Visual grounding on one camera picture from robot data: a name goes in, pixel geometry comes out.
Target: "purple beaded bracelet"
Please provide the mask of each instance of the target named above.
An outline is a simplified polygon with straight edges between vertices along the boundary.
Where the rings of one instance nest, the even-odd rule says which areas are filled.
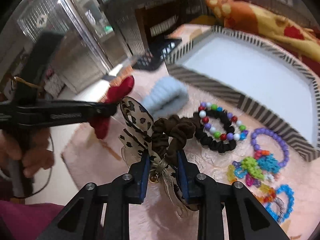
[[[285,141],[279,135],[277,135],[274,131],[268,130],[264,127],[257,128],[251,134],[251,141],[250,141],[255,151],[260,150],[260,145],[257,143],[257,140],[256,140],[259,134],[265,134],[270,136],[271,138],[273,138],[273,140],[275,140],[280,145],[281,149],[283,150],[284,159],[282,162],[278,162],[278,165],[280,168],[285,167],[289,161],[289,150],[288,150],[288,145],[285,143]]]

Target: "black cable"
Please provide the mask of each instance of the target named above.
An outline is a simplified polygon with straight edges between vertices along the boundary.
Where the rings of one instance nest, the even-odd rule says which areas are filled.
[[[50,134],[50,140],[51,140],[51,144],[52,144],[52,154],[54,154],[54,145],[53,145],[53,140],[52,140],[52,136]],[[52,174],[52,167],[50,168],[50,171],[49,171],[49,176],[48,176],[48,179],[47,179],[47,182],[44,184],[44,186],[39,189],[38,191],[36,191],[35,193],[33,193],[32,195],[28,196],[28,197],[32,197],[38,193],[40,193],[41,191],[43,191],[45,189],[45,187],[47,187],[47,185],[49,184],[50,182],[50,179],[51,179],[51,174]],[[28,197],[15,197],[14,198],[17,198],[17,199],[26,199]]]

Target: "metal screw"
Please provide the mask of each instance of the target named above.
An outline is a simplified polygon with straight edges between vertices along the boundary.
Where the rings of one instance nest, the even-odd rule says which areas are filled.
[[[85,189],[86,189],[86,190],[92,190],[92,189],[94,189],[95,186],[96,186],[96,185],[93,184],[93,183],[88,183],[87,185],[85,185]]]
[[[203,174],[203,173],[197,174],[197,178],[200,179],[200,180],[203,180],[203,179],[205,179],[206,177],[207,177],[207,176],[206,176],[205,174]]]
[[[243,184],[239,181],[236,181],[234,185],[236,188],[243,188]]]
[[[122,179],[124,179],[124,180],[129,180],[129,179],[131,179],[131,178],[132,178],[132,175],[129,174],[129,173],[126,173],[126,174],[123,174],[123,175],[122,175]]]

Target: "finger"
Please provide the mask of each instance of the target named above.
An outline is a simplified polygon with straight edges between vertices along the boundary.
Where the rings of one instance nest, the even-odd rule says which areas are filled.
[[[18,142],[4,131],[0,133],[0,148],[13,160],[17,161],[22,158]]]
[[[51,168],[53,165],[54,165],[54,158],[53,158],[53,154],[52,154],[52,156],[48,157],[48,159],[45,161],[42,168],[44,168],[44,170],[47,170],[47,169]]]
[[[42,147],[47,149],[49,145],[50,128],[35,130],[31,136],[32,147]]]
[[[22,158],[24,167],[33,166],[36,163],[44,163],[52,155],[52,152],[43,148],[33,148],[28,150]]]
[[[33,175],[35,175],[38,171],[39,171],[39,169],[41,168],[41,162],[39,162],[39,163],[36,163],[36,164],[34,164],[34,165],[32,165],[32,166],[28,166],[28,167],[26,167],[24,170],[23,170],[23,174],[24,174],[24,176],[26,176],[27,178],[31,178],[31,177],[33,177]]]

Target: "hand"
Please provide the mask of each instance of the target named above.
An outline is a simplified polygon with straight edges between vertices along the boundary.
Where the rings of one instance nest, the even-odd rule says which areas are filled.
[[[22,160],[23,173],[27,178],[31,178],[40,168],[49,169],[54,165],[53,152],[47,150],[49,136],[49,128],[35,131],[31,137],[31,149],[22,156],[18,142],[0,130],[0,168],[5,172],[8,158],[11,158]]]

